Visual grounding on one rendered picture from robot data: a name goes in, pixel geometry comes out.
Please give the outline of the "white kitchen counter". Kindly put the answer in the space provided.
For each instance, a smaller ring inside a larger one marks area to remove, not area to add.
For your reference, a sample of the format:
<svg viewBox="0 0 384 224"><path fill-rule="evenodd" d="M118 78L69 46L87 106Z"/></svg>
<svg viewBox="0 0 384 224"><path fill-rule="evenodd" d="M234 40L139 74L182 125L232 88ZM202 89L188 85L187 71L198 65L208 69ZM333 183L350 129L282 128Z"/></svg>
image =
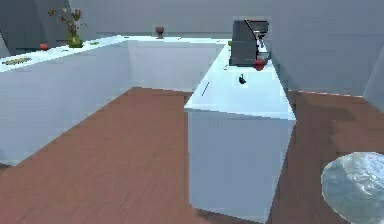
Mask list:
<svg viewBox="0 0 384 224"><path fill-rule="evenodd" d="M132 87L189 91L191 204L266 222L296 118L273 64L230 66L228 41L117 35L0 58L0 162L20 163Z"/></svg>

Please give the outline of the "black coffee machine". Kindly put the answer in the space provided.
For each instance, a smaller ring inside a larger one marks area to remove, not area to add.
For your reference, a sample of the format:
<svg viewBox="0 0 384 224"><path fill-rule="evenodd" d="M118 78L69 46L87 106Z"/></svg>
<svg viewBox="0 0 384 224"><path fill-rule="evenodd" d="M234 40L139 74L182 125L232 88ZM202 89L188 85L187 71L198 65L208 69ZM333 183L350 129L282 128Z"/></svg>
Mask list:
<svg viewBox="0 0 384 224"><path fill-rule="evenodd" d="M230 66L253 67L256 60L265 64L271 54L264 44L264 37L269 29L266 20L235 20L233 22Z"/></svg>

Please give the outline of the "green vase with dried plant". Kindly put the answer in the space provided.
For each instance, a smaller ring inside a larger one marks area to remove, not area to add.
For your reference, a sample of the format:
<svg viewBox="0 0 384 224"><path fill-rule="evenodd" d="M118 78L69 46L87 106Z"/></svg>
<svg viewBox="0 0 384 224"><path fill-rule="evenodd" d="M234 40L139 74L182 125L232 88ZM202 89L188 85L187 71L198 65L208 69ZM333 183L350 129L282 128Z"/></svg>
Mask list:
<svg viewBox="0 0 384 224"><path fill-rule="evenodd" d="M81 26L86 26L86 23L80 22L80 19L82 19L82 11L80 9L68 7L61 9L50 8L47 14L50 17L56 16L66 26L68 32L66 43L69 48L83 47L83 40L79 35L79 29Z"/></svg>

